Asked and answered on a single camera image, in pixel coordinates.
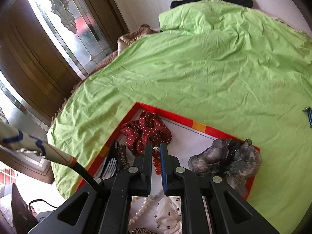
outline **red polka dot scarf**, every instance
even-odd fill
[[[172,138],[162,120],[147,111],[141,111],[138,120],[123,124],[121,132],[127,137],[126,145],[135,156],[144,154],[146,143],[159,147],[161,143],[168,144]]]

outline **stained glass window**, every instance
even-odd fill
[[[83,0],[29,0],[29,3],[80,78],[112,52]]]

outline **green bedsheet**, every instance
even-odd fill
[[[248,198],[281,234],[312,201],[312,42],[260,11],[212,0],[159,16],[162,33],[136,41],[88,78],[48,132],[87,166],[135,102],[210,125],[261,148]],[[65,198],[78,175],[52,164]]]

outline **black electrical cord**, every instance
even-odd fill
[[[44,201],[46,204],[50,205],[51,207],[57,208],[57,207],[55,207],[55,206],[52,206],[50,203],[46,202],[46,201],[43,200],[43,199],[36,199],[36,200],[33,200],[33,201],[29,202],[28,208],[29,208],[30,211],[32,211],[32,209],[30,208],[30,205],[31,205],[33,202],[37,202],[37,201]]]
[[[83,168],[78,162],[76,162],[73,166],[70,166],[76,173],[83,177],[85,181],[98,193],[103,192],[103,187],[101,187],[94,178],[88,173],[88,171]]]

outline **bead necklace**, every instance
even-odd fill
[[[143,213],[144,211],[147,209],[149,203],[153,200],[155,200],[156,198],[158,198],[161,194],[163,193],[163,190],[160,190],[155,196],[149,195],[147,197],[144,198],[144,202],[143,205],[141,206],[141,208],[135,213],[135,215],[133,217],[130,217],[129,219],[129,223],[128,225],[130,226],[131,224],[133,224]],[[141,199],[142,197],[139,196],[133,196],[131,202],[135,202],[136,200]]]

